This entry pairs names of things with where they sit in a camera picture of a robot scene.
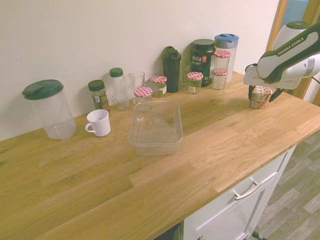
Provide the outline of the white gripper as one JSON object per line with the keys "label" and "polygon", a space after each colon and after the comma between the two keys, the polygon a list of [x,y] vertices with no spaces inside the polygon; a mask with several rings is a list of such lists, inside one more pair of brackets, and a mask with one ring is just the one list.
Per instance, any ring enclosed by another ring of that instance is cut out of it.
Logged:
{"label": "white gripper", "polygon": [[264,82],[257,73],[257,67],[256,66],[248,66],[245,70],[245,75],[243,77],[243,83],[245,85],[248,85],[248,99],[252,99],[253,91],[255,89],[255,86],[262,86],[262,87],[269,87],[269,88],[276,88],[275,92],[273,92],[270,95],[269,102],[271,103],[274,101],[278,96],[281,95],[281,93],[284,91],[284,89],[295,89],[298,87],[301,79],[294,79],[294,80],[288,80],[288,81],[280,81],[277,83],[268,84]]}

